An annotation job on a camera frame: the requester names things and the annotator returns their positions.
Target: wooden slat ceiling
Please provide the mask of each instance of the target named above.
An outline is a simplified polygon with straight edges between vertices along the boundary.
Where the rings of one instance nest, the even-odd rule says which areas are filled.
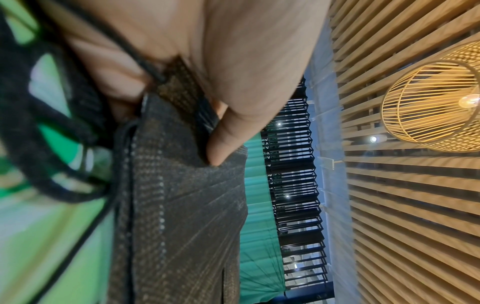
[[[480,304],[480,153],[400,142],[379,113],[408,69],[480,40],[479,0],[333,0],[329,17],[361,302]]]

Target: wicker lampshade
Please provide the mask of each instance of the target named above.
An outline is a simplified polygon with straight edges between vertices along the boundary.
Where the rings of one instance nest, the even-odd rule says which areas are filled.
[[[479,69],[474,42],[401,77],[381,107],[388,132],[437,151],[480,151]]]

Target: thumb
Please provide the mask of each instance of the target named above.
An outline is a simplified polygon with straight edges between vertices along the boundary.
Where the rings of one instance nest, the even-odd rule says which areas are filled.
[[[206,146],[210,164],[220,166],[230,154],[265,127],[275,114],[246,116],[228,108]]]

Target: skin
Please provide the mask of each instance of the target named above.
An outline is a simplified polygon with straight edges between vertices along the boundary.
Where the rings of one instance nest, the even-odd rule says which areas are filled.
[[[307,66],[330,0],[76,0],[161,70],[181,56],[222,116],[207,145],[219,166],[285,105]],[[113,42],[39,0],[109,97],[131,116],[149,76]]]

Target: light bulb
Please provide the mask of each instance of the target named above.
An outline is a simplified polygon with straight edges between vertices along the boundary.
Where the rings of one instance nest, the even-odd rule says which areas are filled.
[[[462,97],[458,104],[465,109],[474,108],[479,104],[480,94],[470,94]]]

